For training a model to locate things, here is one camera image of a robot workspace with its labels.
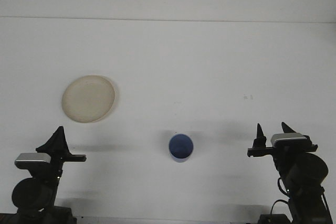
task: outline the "cable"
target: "cable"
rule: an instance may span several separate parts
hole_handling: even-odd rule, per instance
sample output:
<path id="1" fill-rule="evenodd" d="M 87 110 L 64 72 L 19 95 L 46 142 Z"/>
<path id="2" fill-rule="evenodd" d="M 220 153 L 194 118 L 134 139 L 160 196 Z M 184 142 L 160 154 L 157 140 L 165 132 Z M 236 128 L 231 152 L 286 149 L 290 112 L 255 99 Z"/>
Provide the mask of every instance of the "cable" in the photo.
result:
<path id="1" fill-rule="evenodd" d="M 288 193 L 286 193 L 285 190 L 282 189 L 282 187 L 280 185 L 280 180 L 281 180 L 281 178 L 278 178 L 278 188 L 279 188 L 280 192 L 282 192 L 282 194 L 284 194 L 287 197 L 289 197 Z"/>
<path id="2" fill-rule="evenodd" d="M 278 202 L 282 202 L 282 203 L 285 203 L 286 205 L 288 205 L 288 201 L 285 201 L 285 200 L 283 200 L 283 199 L 278 199 L 278 200 L 276 200 L 276 201 L 273 203 L 272 208 L 271 208 L 271 213 L 270 213 L 270 215 L 271 215 L 271 218 L 270 218 L 271 223 L 273 223 L 273 216 L 272 216 L 273 208 L 274 208 L 275 204 L 278 203 Z"/>

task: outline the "black cable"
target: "black cable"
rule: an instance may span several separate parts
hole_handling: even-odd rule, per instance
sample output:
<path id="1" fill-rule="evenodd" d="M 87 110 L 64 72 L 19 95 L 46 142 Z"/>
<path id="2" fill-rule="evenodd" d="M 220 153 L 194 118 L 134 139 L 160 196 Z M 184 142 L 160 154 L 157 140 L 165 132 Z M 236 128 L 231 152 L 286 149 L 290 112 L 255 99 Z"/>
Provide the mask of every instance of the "black cable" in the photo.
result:
<path id="1" fill-rule="evenodd" d="M 330 221 L 331 221 L 331 223 L 332 223 L 331 213 L 330 213 L 330 210 L 329 210 L 329 206 L 328 206 L 328 203 L 327 203 L 326 196 L 325 196 L 324 194 L 322 194 L 322 197 L 323 197 L 323 201 L 324 201 L 324 204 L 325 204 L 325 206 L 326 206 L 327 212 L 328 212 L 328 214 L 329 214 Z"/>
<path id="2" fill-rule="evenodd" d="M 280 192 L 282 192 L 282 194 L 284 194 L 284 195 L 286 195 L 287 197 L 289 197 L 289 196 L 288 196 L 288 193 L 286 193 L 285 190 L 282 189 L 282 187 L 281 187 L 281 185 L 280 185 L 280 180 L 281 180 L 281 178 L 278 178 L 278 188 L 279 188 Z"/>
<path id="3" fill-rule="evenodd" d="M 272 205 L 272 208 L 271 208 L 271 213 L 270 213 L 270 220 L 271 220 L 271 223 L 273 223 L 273 216 L 272 216 L 272 212 L 273 212 L 273 208 L 274 208 L 274 206 L 275 206 L 275 204 L 276 203 L 278 203 L 278 202 L 282 202 L 282 203 L 285 203 L 285 204 L 287 204 L 288 205 L 288 202 L 287 201 L 285 201 L 285 200 L 283 200 L 283 199 L 278 199 L 278 200 L 276 200 L 274 203 L 273 203 L 273 205 Z"/>

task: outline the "beige plate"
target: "beige plate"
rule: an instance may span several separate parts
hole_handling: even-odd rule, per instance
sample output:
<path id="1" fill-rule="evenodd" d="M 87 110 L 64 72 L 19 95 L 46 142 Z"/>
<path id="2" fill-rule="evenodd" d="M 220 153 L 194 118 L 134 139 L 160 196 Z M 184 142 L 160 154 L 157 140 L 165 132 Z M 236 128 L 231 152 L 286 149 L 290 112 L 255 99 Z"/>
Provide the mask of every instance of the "beige plate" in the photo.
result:
<path id="1" fill-rule="evenodd" d="M 62 98 L 65 114 L 81 123 L 94 122 L 111 109 L 116 95 L 112 84 L 102 76 L 84 76 L 71 83 Z"/>

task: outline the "blue cup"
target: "blue cup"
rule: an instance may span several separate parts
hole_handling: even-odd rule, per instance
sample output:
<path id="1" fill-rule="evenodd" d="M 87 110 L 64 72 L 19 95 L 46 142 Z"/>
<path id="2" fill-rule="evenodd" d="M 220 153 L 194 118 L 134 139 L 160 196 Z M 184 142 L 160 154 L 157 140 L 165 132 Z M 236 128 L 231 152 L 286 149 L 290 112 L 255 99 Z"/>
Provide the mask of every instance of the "blue cup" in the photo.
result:
<path id="1" fill-rule="evenodd" d="M 186 161 L 193 152 L 194 144 L 190 137 L 178 134 L 169 141 L 169 151 L 177 162 Z"/>

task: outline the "plate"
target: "plate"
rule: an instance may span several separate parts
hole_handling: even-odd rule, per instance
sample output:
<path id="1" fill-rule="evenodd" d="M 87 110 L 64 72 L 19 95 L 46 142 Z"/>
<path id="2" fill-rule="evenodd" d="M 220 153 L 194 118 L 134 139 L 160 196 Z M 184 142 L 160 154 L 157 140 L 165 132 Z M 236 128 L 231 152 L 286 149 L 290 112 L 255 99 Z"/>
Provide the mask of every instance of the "plate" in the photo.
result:
<path id="1" fill-rule="evenodd" d="M 103 76 L 84 76 L 67 87 L 62 108 L 76 122 L 94 122 L 110 111 L 115 94 L 112 83 Z"/>

